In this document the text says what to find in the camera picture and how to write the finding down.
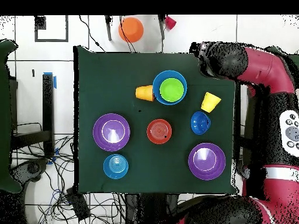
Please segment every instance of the red bowl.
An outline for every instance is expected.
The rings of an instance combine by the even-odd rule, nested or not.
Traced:
[[[171,125],[161,118],[153,120],[147,127],[147,137],[154,144],[164,144],[171,138]]]

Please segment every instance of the floor tile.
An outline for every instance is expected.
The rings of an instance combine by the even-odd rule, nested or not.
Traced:
[[[235,42],[236,15],[169,15],[177,21],[172,30],[165,29],[164,52],[189,52],[192,42],[231,41]],[[138,18],[144,26],[144,35],[133,43],[136,51],[155,53],[162,51],[162,37],[157,15],[126,16]],[[105,51],[130,51],[119,36],[119,16],[113,16],[111,24],[112,41],[108,40],[104,16],[90,16],[89,26],[93,38]],[[90,39],[90,49],[101,51]]]
[[[181,194],[179,195],[178,203],[180,204],[180,203],[182,203],[182,202],[185,202],[185,201],[187,201],[187,200],[190,200],[190,199],[192,199],[192,197],[194,197],[194,195],[195,195],[195,194],[193,194],[193,193],[181,193]]]
[[[61,25],[65,26],[62,19],[61,16],[46,16],[46,26],[49,28],[38,33],[48,39],[57,39],[59,33],[54,27],[60,29]],[[82,16],[82,20],[87,22],[87,16]],[[17,60],[73,60],[73,46],[88,46],[88,29],[78,15],[68,16],[68,42],[35,42],[34,17],[17,16],[16,43],[19,46]]]
[[[58,152],[58,157],[56,159],[56,168],[55,164],[48,164],[46,172],[41,175],[41,179],[36,182],[30,182],[26,191],[25,196],[25,204],[49,204],[51,198],[53,196],[53,189],[54,190],[62,190],[62,179],[58,176],[57,170],[62,174],[65,184],[65,190],[72,187],[74,185],[74,164],[72,162],[67,162],[67,158],[72,155],[71,148],[69,144],[72,142],[72,136],[63,136],[63,135],[55,135],[56,140],[55,148],[59,148],[63,145],[63,142],[66,143]]]
[[[126,217],[124,206],[121,213]],[[116,206],[91,206],[91,224],[124,224],[124,219],[121,219]]]
[[[175,27],[165,30],[165,53],[188,53],[192,42],[236,42],[236,15],[169,15]]]
[[[69,208],[64,207],[64,208],[65,209],[60,209],[60,210],[62,211],[66,219],[75,216],[75,212],[73,210],[70,210],[71,207]],[[46,217],[47,221],[45,220],[41,210],[48,215]],[[62,214],[60,214],[58,209],[55,210],[56,218],[52,219],[48,206],[40,206],[39,208],[38,205],[26,205],[25,213],[27,217],[27,224],[39,224],[39,223],[40,224],[67,224],[67,222],[68,224],[89,224],[89,218],[86,218],[85,220],[81,220],[80,222],[78,222],[78,218],[67,220],[67,222],[65,220],[60,220],[64,218]]]
[[[238,15],[238,42],[260,48],[278,46],[286,53],[299,49],[299,21],[289,15]]]
[[[247,86],[241,85],[241,124],[245,125],[246,114],[247,114],[247,107],[248,107],[248,94],[247,94]]]
[[[108,40],[105,16],[89,16],[89,27],[91,36],[99,43],[105,51],[130,51],[127,42],[122,40],[119,36],[120,16],[112,16],[111,37],[112,41]],[[139,53],[155,53],[161,51],[161,33],[159,28],[158,15],[128,15],[125,18],[134,17],[141,21],[144,33],[140,40],[132,43],[135,50]],[[89,47],[92,51],[102,51],[95,42],[90,38]]]
[[[119,200],[116,194],[114,195],[114,198],[115,198],[115,202],[118,203]],[[111,205],[112,202],[114,202],[112,193],[91,193],[91,205],[99,205],[99,203],[102,205]],[[125,204],[121,197],[120,197],[120,203],[122,205]]]
[[[54,133],[74,132],[73,62],[17,61],[18,124],[43,122],[43,74],[56,76],[54,88]]]
[[[15,40],[15,16],[0,16],[0,40]],[[15,52],[8,55],[8,60],[15,60]]]

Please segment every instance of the green tablecloth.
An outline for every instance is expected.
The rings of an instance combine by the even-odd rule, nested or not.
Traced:
[[[193,54],[95,53],[78,49],[79,67],[79,192],[116,193],[234,193],[231,185],[233,82],[200,75]],[[164,70],[180,72],[187,81],[186,97],[174,106],[135,98],[138,86],[152,84]],[[204,94],[222,99],[208,116],[211,127],[204,135],[195,135],[190,118],[200,110]],[[127,174],[108,178],[103,161],[112,154],[101,150],[92,130],[103,114],[123,116],[131,129],[127,145],[113,153],[128,160]],[[147,138],[147,126],[163,118],[172,126],[172,136],[163,145]],[[225,153],[226,167],[214,180],[196,178],[189,170],[188,155],[202,142],[218,145]]]

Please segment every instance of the orange bucket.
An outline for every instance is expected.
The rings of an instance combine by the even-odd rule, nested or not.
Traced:
[[[128,42],[136,42],[142,38],[143,25],[141,21],[134,17],[128,17],[121,21],[123,30],[119,24],[119,36],[127,42],[124,35],[127,37]]]

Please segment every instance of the light blue bowl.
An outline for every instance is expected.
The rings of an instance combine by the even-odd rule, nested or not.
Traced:
[[[162,98],[162,96],[160,95],[160,86],[162,84],[162,82],[168,78],[175,78],[177,80],[180,80],[180,82],[183,84],[184,86],[184,94],[183,96],[175,101],[175,102],[168,102],[166,100],[164,100]],[[152,91],[154,92],[154,95],[156,97],[156,99],[164,104],[164,105],[174,105],[174,104],[178,104],[182,99],[184,99],[186,93],[187,93],[187,82],[185,80],[185,78],[178,73],[177,71],[163,71],[161,72],[159,75],[156,76],[156,78],[154,79],[154,82],[152,83]]]
[[[196,135],[203,135],[211,125],[211,120],[202,111],[195,112],[191,117],[191,129]]]
[[[103,163],[104,173],[111,179],[120,179],[128,172],[128,161],[122,155],[110,155]]]

